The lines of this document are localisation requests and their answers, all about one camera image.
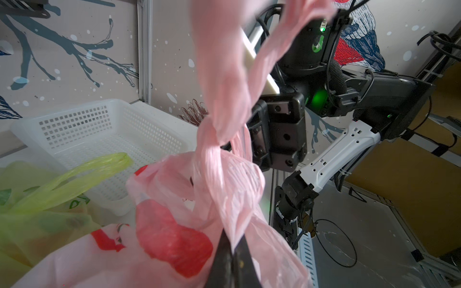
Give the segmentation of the green plastic bag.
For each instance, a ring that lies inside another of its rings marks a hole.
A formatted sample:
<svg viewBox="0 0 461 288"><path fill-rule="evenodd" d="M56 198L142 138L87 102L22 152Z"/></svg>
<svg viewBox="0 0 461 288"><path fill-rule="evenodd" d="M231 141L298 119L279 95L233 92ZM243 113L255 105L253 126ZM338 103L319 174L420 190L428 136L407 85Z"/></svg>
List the green plastic bag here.
<svg viewBox="0 0 461 288"><path fill-rule="evenodd" d="M1 168L1 287L12 287L47 255L100 229L85 192L131 165L122 152L61 175L22 161Z"/></svg>

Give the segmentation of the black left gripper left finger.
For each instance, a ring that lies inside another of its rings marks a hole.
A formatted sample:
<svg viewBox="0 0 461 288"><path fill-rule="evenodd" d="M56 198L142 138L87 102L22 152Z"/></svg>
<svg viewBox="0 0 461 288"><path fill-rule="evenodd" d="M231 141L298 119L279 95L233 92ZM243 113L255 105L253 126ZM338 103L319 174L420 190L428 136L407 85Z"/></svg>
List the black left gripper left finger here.
<svg viewBox="0 0 461 288"><path fill-rule="evenodd" d="M222 230L216 255L204 288L233 288L233 255L227 234Z"/></svg>

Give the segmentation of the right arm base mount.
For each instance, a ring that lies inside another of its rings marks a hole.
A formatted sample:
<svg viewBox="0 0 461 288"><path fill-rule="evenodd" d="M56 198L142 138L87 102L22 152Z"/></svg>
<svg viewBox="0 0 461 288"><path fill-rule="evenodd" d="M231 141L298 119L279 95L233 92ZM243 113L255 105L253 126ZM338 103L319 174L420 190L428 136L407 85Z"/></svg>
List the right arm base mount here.
<svg viewBox="0 0 461 288"><path fill-rule="evenodd" d="M301 238L298 222L303 213L311 211L319 194L310 188L296 190L291 186L277 186L275 189L275 213L273 228L296 250Z"/></svg>

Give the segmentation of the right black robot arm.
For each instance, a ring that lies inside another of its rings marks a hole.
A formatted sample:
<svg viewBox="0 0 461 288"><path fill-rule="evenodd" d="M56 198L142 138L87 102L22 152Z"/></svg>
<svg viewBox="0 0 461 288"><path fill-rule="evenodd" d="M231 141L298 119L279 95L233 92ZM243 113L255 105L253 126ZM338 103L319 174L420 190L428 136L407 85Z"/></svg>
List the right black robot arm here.
<svg viewBox="0 0 461 288"><path fill-rule="evenodd" d="M345 46L342 32L352 25L352 4L330 21L315 19L295 37L276 64L279 94L262 96L247 125L253 161L262 170L289 173L271 202L270 225L281 234L298 232L305 212L329 180L343 175L372 147L405 134L434 86L417 78L369 68L343 70L336 60ZM353 114L352 122L306 167L306 112L319 117Z"/></svg>

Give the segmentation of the pink plastic bag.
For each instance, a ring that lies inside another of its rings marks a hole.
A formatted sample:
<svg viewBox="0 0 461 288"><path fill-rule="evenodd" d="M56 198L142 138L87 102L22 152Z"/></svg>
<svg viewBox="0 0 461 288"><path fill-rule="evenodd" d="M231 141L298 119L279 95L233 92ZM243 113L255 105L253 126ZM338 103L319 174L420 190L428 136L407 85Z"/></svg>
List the pink plastic bag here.
<svg viewBox="0 0 461 288"><path fill-rule="evenodd" d="M263 288L310 288L312 277L286 240L266 222L259 203L265 179L252 160L246 126L257 103L250 96L241 30L264 1L192 1L190 19L196 70L208 115L192 152L169 156L136 171L126 183L136 206L152 199L182 226L213 244L212 256L191 278L151 258L135 226L110 224L51 253L17 283L18 288L203 288L222 230L232 255L246 237ZM280 59L313 19L331 19L331 1L287 1L270 34Z"/></svg>

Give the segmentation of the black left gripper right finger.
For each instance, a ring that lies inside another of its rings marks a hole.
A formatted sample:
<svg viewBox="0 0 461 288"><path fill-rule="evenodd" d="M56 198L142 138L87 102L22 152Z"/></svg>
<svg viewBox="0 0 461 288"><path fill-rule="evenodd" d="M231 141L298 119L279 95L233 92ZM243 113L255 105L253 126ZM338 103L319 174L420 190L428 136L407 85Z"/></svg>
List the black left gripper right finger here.
<svg viewBox="0 0 461 288"><path fill-rule="evenodd" d="M234 250L233 276L235 288L262 287L245 236L241 238Z"/></svg>

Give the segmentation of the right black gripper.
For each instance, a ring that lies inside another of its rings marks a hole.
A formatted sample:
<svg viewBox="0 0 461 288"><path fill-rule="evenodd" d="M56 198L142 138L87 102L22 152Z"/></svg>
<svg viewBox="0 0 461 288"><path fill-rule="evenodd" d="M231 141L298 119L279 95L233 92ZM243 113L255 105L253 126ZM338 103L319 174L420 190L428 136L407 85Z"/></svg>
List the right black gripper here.
<svg viewBox="0 0 461 288"><path fill-rule="evenodd" d="M307 154L304 96L299 92L261 96L247 122L254 164L294 172Z"/></svg>

